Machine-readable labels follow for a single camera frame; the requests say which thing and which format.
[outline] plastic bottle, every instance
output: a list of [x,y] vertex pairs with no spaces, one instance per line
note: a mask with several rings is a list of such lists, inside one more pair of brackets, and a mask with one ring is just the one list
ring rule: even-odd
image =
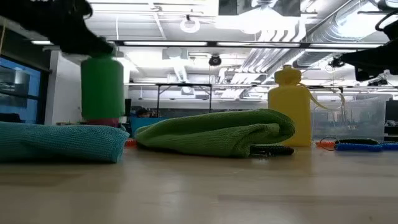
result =
[[310,93],[307,88],[297,85],[301,81],[301,72],[285,65],[275,73],[275,82],[279,86],[268,93],[268,108],[290,117],[296,133],[282,144],[286,146],[310,146],[311,107]]
[[124,112],[123,65],[112,55],[81,63],[81,108],[86,120],[118,119]]

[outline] white wall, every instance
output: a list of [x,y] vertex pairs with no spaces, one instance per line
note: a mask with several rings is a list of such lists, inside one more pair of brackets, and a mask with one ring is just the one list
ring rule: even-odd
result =
[[45,124],[81,121],[80,66],[53,51],[50,69]]

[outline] green bottle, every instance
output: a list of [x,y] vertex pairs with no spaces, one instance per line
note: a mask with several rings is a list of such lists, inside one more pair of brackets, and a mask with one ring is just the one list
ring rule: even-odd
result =
[[123,65],[112,55],[81,63],[81,108],[84,119],[119,118],[124,114]]

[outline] clear plastic bin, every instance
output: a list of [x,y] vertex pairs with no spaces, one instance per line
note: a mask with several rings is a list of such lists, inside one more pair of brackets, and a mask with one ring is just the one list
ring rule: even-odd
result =
[[[386,101],[391,95],[346,96],[344,108],[325,110],[312,105],[312,139],[384,139]],[[328,108],[338,108],[341,101],[320,101]]]

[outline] green towel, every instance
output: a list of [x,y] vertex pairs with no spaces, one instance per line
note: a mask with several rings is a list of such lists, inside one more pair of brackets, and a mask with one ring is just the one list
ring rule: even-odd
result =
[[44,126],[0,122],[0,162],[120,160],[129,133],[108,126]]
[[294,132],[289,117],[261,109],[167,119],[139,128],[136,140],[146,147],[184,154],[248,157],[251,145],[282,142]]

